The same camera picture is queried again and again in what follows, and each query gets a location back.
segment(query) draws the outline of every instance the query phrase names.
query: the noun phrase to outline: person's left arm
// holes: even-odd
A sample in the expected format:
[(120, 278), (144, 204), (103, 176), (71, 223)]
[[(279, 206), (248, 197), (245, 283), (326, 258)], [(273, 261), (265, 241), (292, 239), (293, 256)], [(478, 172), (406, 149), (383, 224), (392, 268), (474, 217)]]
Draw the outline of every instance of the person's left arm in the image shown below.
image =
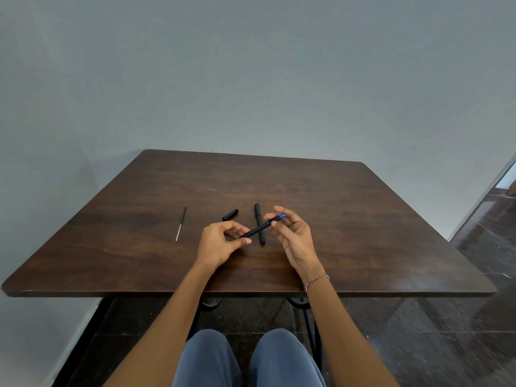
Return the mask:
[[(202, 291), (215, 269), (245, 244), (249, 232), (234, 221), (204, 228), (197, 259), (151, 327), (129, 352), (104, 387), (170, 387), (194, 320)], [(234, 238), (227, 241), (224, 235)]]

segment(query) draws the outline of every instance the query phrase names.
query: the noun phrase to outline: blue jeans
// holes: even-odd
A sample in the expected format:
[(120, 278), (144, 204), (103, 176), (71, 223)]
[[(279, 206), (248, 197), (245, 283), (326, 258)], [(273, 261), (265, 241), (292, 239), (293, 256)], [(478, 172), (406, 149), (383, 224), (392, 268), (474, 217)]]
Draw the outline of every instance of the blue jeans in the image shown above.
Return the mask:
[[(172, 387), (240, 387), (242, 374), (229, 342), (215, 330), (201, 330), (183, 349)], [(249, 364), (249, 386), (324, 386), (323, 376), (298, 339), (285, 329), (269, 331)]]

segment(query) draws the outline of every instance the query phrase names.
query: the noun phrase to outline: wood grain surface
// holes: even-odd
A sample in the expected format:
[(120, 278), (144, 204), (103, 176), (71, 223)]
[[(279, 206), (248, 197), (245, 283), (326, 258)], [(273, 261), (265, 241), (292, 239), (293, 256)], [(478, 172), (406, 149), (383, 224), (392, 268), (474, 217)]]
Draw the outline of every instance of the wood grain surface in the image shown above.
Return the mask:
[[(10, 296), (174, 292), (203, 227), (238, 208), (296, 211), (340, 296), (482, 296), (496, 289), (360, 162), (145, 150), (13, 273)], [(178, 241), (175, 235), (183, 212)], [(210, 296), (300, 296), (302, 283), (266, 232), (210, 279)]]

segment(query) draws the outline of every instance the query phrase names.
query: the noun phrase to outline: red and white string bracelet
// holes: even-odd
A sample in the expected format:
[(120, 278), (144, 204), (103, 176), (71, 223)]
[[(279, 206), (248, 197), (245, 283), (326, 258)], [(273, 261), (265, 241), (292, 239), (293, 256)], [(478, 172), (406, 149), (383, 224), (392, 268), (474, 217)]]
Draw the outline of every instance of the red and white string bracelet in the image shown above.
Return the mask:
[(303, 286), (303, 290), (306, 292), (308, 291), (308, 287), (310, 285), (312, 285), (315, 281), (317, 281), (318, 279), (320, 278), (323, 278), (323, 277), (326, 277), (327, 279), (330, 279), (330, 276), (327, 275), (327, 274), (321, 274), (321, 275), (318, 275), (316, 278), (314, 279), (311, 279), (310, 281), (308, 281), (304, 286)]

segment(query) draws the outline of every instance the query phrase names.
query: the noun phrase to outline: person's right arm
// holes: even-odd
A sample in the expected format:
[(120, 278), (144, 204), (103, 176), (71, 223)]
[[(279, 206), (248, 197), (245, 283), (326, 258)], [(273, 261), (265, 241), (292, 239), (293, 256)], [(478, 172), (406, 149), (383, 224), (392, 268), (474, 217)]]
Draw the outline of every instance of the person's right arm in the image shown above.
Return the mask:
[[(303, 284), (325, 274), (315, 253), (310, 227), (289, 209), (275, 206), (274, 210), (266, 214), (265, 219), (287, 214), (282, 221), (273, 221), (271, 230)], [(308, 287), (307, 294), (335, 383), (353, 387), (399, 386), (353, 323), (330, 280), (317, 279)]]

